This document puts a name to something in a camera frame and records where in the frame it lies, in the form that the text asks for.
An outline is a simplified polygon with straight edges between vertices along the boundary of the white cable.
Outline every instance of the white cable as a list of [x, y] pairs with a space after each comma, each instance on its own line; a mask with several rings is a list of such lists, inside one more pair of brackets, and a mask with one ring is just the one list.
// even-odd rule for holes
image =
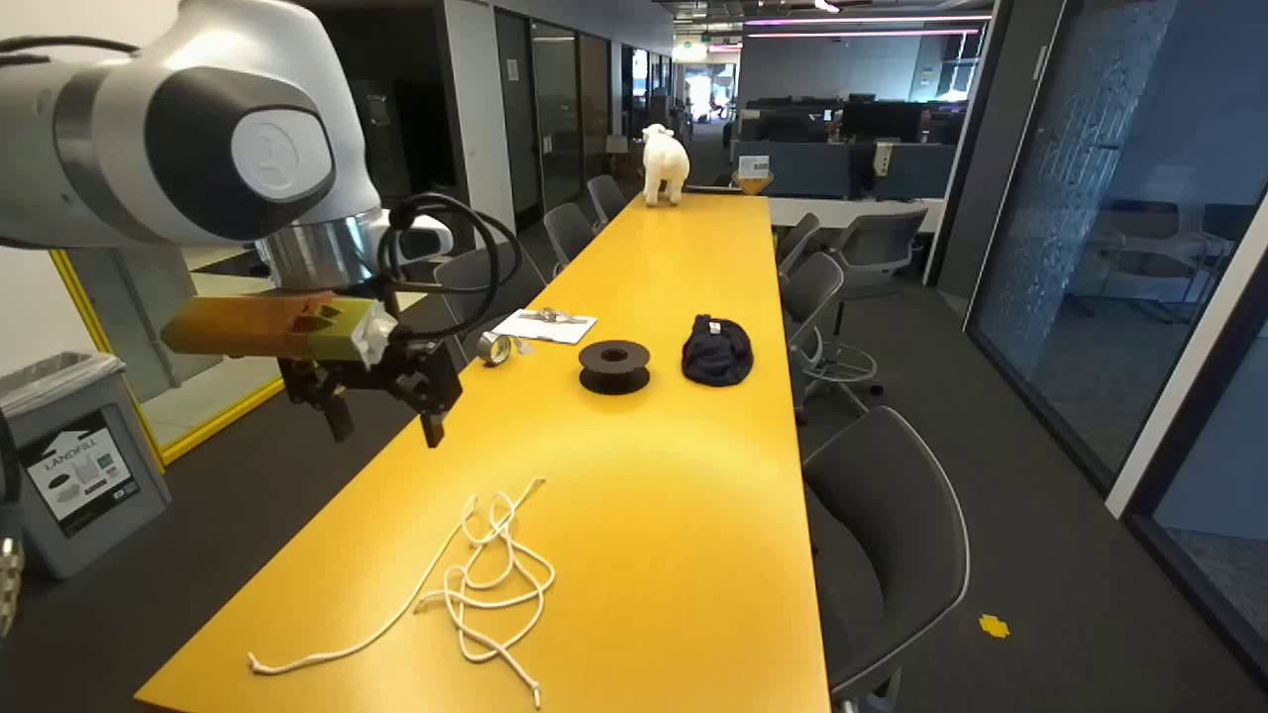
[[[540, 550], [521, 545], [515, 540], [515, 516], [521, 505], [521, 500], [540, 486], [542, 478], [536, 478], [517, 500], [508, 500], [503, 492], [496, 492], [497, 505], [480, 505], [483, 500], [468, 500], [468, 511], [458, 516], [458, 521], [443, 533], [435, 558], [422, 566], [420, 581], [412, 587], [408, 600], [381, 626], [371, 628], [367, 637], [343, 647], [343, 649], [318, 649], [318, 655], [306, 655], [295, 661], [283, 661], [283, 665], [269, 665], [260, 661], [257, 655], [244, 655], [249, 670], [257, 677], [283, 677], [283, 674], [295, 674], [295, 670], [314, 670], [314, 665], [330, 665], [330, 661], [343, 661], [343, 656], [355, 656], [365, 655], [367, 647], [377, 647], [389, 628], [396, 628], [396, 623], [408, 615], [408, 608], [422, 608], [427, 600], [443, 600], [450, 626], [458, 628], [458, 655], [480, 665], [480, 661], [490, 661], [490, 656], [503, 656], [515, 677], [529, 689], [529, 702], [542, 703], [542, 686], [521, 670], [521, 661], [511, 655], [511, 647], [517, 647], [542, 619], [545, 608], [545, 590], [556, 587], [556, 566], [552, 558], [542, 558]], [[447, 556], [450, 540], [462, 533], [471, 556], [462, 566], [450, 566], [439, 581], [439, 590], [427, 590], [427, 579], [430, 569], [439, 566], [439, 558]], [[474, 558], [497, 542], [508, 550], [508, 561], [496, 579], [474, 579], [471, 566]], [[529, 581], [529, 590], [521, 594], [511, 594], [511, 599], [480, 599], [480, 590], [496, 590], [503, 587], [511, 574], [521, 574]], [[511, 637], [496, 643], [490, 632], [468, 626], [468, 608], [511, 608], [511, 606], [521, 606], [521, 600], [536, 600], [536, 615], [529, 623], [521, 623]]]

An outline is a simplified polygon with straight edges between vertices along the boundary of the yellow table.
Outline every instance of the yellow table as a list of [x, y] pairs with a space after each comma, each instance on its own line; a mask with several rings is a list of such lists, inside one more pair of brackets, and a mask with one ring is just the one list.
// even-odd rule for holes
[[[640, 339], [634, 394], [578, 387], [578, 347], [529, 346], [468, 367], [447, 441], [404, 427], [141, 689], [141, 703], [210, 713], [508, 713], [529, 707], [503, 665], [468, 665], [439, 606], [408, 615], [352, 661], [254, 677], [377, 628], [414, 587], [468, 496], [517, 496], [517, 540], [560, 566], [515, 656], [552, 713], [828, 707], [807, 521], [766, 199], [630, 204], [540, 297], [594, 314], [585, 339]], [[676, 347], [698, 314], [750, 328], [742, 387], [698, 387]]]

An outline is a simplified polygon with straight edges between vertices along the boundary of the black bag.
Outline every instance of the black bag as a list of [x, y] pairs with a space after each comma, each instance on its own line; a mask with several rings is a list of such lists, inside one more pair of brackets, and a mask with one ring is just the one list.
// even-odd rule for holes
[[742, 385], [750, 367], [750, 334], [738, 319], [702, 314], [681, 346], [681, 377], [698, 385]]

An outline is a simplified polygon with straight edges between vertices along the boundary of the black roll of tape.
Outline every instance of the black roll of tape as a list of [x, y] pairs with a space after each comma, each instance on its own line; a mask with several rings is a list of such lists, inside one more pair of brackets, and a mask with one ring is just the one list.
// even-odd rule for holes
[[639, 390], [649, 380], [644, 361], [644, 347], [634, 339], [594, 339], [582, 347], [582, 387]]

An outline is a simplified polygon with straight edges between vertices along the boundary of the coiled white rope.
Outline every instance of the coiled white rope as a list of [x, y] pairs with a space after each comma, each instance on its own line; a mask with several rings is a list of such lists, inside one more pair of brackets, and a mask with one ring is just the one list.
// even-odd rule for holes
[[[496, 496], [474, 496], [468, 500], [468, 511], [458, 516], [458, 521], [443, 533], [435, 558], [422, 566], [420, 581], [412, 587], [408, 600], [381, 626], [371, 628], [367, 637], [352, 643], [352, 647], [340, 647], [340, 649], [318, 649], [318, 655], [306, 655], [306, 656], [294, 656], [294, 661], [281, 661], [281, 665], [269, 665], [260, 661], [257, 655], [244, 655], [249, 670], [257, 677], [283, 677], [283, 674], [295, 674], [295, 670], [314, 670], [314, 665], [330, 665], [330, 661], [343, 661], [343, 656], [355, 656], [365, 655], [367, 647], [377, 647], [389, 628], [396, 628], [396, 623], [408, 615], [408, 608], [427, 608], [427, 600], [443, 600], [454, 632], [458, 632], [458, 655], [480, 665], [480, 661], [490, 661], [490, 656], [503, 656], [511, 665], [511, 674], [529, 689], [529, 703], [542, 703], [542, 686], [521, 670], [521, 661], [511, 655], [511, 647], [517, 647], [540, 623], [542, 623], [542, 608], [545, 608], [545, 590], [556, 587], [556, 566], [552, 558], [542, 558], [540, 550], [521, 545], [515, 540], [515, 517], [517, 517], [517, 505], [521, 500], [540, 486], [542, 478], [536, 478], [517, 500], [511, 500], [508, 492], [496, 492]], [[447, 556], [450, 540], [462, 533], [471, 556], [450, 566], [443, 579], [439, 579], [439, 590], [427, 590], [427, 579], [430, 569], [439, 566], [439, 558]], [[488, 556], [490, 545], [503, 550], [503, 569], [490, 574], [490, 579], [474, 579], [474, 561], [480, 556]], [[527, 590], [517, 594], [496, 594], [503, 590], [511, 579], [521, 579]], [[468, 623], [468, 608], [511, 608], [511, 606], [536, 606], [529, 619], [511, 632], [511, 637], [490, 637], [483, 628], [474, 628]]]

